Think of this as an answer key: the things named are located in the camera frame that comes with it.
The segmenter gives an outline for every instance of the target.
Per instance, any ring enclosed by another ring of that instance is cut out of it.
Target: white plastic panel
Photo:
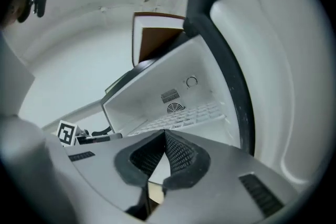
[[[197,84],[188,87],[186,79],[191,76],[197,79]],[[164,103],[161,95],[172,89],[179,98]],[[167,107],[173,102],[185,109],[168,114]],[[237,116],[228,86],[200,36],[140,73],[112,96],[104,109],[113,129],[123,136],[178,129],[240,147]]]
[[[170,130],[183,130],[191,126],[198,124],[204,124],[212,120],[224,119],[225,115],[219,110],[215,102],[211,102],[205,105],[196,106],[190,109],[180,110],[175,113],[171,113],[158,118],[134,133],[128,136],[134,136],[140,133],[170,129]]]
[[[304,189],[333,142],[334,36],[318,0],[218,0],[252,100],[255,156]]]

